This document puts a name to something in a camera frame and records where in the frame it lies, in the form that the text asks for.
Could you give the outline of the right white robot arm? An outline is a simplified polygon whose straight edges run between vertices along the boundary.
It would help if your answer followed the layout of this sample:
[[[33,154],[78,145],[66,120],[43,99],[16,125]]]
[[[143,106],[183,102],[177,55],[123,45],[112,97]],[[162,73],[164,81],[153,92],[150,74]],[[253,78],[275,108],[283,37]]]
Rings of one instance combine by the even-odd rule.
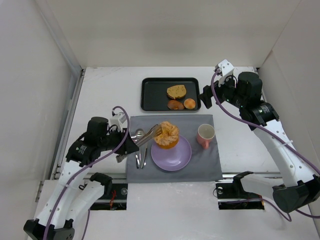
[[[287,214],[320,197],[320,171],[298,153],[288,139],[273,106],[262,100],[263,82],[254,72],[242,72],[211,80],[198,98],[206,108],[212,100],[218,106],[227,102],[239,109],[232,118],[249,126],[268,150],[281,173],[281,179],[270,179],[245,171],[233,177],[232,187],[241,202],[250,194],[265,196]]]

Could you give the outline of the silver metal tongs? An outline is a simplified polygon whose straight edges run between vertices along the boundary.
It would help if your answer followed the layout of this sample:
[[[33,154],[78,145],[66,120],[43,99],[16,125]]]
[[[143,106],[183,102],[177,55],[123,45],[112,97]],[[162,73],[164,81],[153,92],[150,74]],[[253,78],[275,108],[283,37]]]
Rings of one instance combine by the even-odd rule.
[[[134,147],[133,150],[129,150],[124,155],[117,155],[116,161],[117,163],[121,163],[124,159],[128,157],[131,153],[137,152],[139,150],[139,147],[143,146],[145,143],[147,143],[149,140],[151,140],[154,137],[159,136],[162,133],[162,127],[160,124],[154,125],[144,136],[139,138],[136,141],[133,141]]]

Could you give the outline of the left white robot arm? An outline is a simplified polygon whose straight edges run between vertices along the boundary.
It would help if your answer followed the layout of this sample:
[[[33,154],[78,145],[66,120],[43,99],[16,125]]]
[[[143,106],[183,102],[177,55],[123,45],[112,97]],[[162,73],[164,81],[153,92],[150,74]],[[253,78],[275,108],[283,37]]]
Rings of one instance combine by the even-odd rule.
[[[101,153],[123,156],[138,149],[127,128],[124,112],[111,119],[92,117],[84,132],[70,147],[57,185],[42,211],[26,221],[23,230],[33,240],[71,240],[78,220],[88,212],[96,200],[112,190],[112,178],[94,173],[87,184],[84,177]]]

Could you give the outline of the large orange sugared bread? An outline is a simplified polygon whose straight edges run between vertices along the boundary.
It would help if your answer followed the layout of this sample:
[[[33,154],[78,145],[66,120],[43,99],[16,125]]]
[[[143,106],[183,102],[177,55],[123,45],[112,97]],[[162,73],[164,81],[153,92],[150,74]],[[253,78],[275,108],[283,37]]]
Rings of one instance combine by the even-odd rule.
[[[168,121],[163,121],[160,126],[162,133],[154,137],[155,143],[165,150],[175,147],[179,142],[179,128]]]

